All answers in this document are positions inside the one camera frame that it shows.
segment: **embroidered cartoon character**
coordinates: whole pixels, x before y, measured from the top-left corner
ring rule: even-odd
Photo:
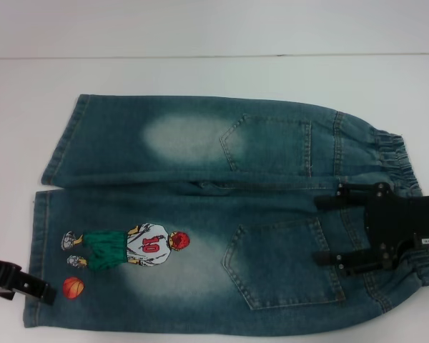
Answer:
[[[80,244],[89,247],[92,254],[88,259],[71,255],[66,262],[73,267],[103,270],[125,262],[153,267],[164,263],[172,250],[187,247],[189,236],[184,232],[168,235],[160,225],[144,224],[129,232],[85,232],[79,238],[73,232],[67,232],[61,247],[69,250]]]

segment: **denim pants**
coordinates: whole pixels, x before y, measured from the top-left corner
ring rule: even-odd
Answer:
[[[420,196],[403,139],[332,109],[197,96],[81,95],[36,194],[29,272],[58,291],[26,327],[310,334],[429,285],[429,249],[343,277],[312,253],[369,247],[340,182]]]

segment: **white surface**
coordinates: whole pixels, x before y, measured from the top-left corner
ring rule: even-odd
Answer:
[[[427,1],[0,1],[0,57],[429,52]],[[78,94],[301,101],[403,134],[429,195],[429,56],[0,61],[0,259],[27,267],[32,199]],[[0,299],[0,342],[429,340],[429,287],[338,332],[277,339],[24,329]]]
[[[429,52],[429,0],[0,0],[0,57]]]

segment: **white sneaker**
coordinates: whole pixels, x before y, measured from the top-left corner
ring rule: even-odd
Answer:
[[[79,260],[81,259],[81,257],[79,256],[74,256],[71,255],[68,259],[66,259],[66,262],[76,268],[85,268],[85,264],[79,263]]]
[[[68,250],[71,249],[74,246],[74,241],[77,238],[74,236],[73,232],[67,232],[63,237],[62,237],[62,242],[61,242],[61,248],[62,250]]]

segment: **white jersey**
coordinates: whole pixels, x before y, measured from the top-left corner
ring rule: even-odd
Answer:
[[[144,224],[136,234],[127,237],[127,259],[152,267],[165,262],[170,255],[169,234],[164,227]]]

